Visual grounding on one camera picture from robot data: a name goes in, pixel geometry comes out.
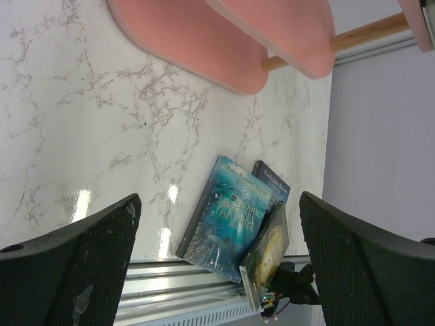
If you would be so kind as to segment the green gold fantasy book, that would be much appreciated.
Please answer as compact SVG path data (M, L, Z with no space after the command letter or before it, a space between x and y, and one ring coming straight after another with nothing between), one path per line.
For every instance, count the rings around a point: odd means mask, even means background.
M252 310L259 311L288 245L285 203L279 201L239 266L245 294Z

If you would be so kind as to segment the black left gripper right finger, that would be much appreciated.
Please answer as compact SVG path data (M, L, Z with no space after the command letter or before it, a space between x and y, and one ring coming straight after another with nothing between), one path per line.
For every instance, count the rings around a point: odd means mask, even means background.
M327 325L433 325L434 246L304 191L300 219Z

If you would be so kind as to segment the dark Emily Bronte book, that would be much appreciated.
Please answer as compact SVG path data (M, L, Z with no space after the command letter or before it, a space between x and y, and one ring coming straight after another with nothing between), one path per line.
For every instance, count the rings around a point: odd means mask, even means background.
M254 164L252 175L272 189L271 199L268 202L267 212L271 212L276 204L282 201L284 204L290 194L290 186L277 175L264 161L257 160Z

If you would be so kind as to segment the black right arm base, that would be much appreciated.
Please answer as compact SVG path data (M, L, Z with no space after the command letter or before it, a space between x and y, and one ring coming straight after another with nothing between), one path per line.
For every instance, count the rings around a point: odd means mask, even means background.
M311 263L306 264L299 272L293 262L283 262L278 267L262 302L263 311L260 316L265 323L270 318L278 320L278 314L288 305L321 304L319 295L313 287L315 272Z

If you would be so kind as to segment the blue 20000 Leagues book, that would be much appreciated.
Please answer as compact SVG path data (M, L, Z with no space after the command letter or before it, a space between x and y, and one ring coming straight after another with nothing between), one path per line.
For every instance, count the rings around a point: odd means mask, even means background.
M234 283L256 238L272 189L227 156L218 156L175 255Z

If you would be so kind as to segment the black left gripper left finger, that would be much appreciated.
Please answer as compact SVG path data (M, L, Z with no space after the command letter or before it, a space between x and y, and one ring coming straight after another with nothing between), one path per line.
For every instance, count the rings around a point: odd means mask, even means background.
M113 325L141 216L131 194L1 250L2 325Z

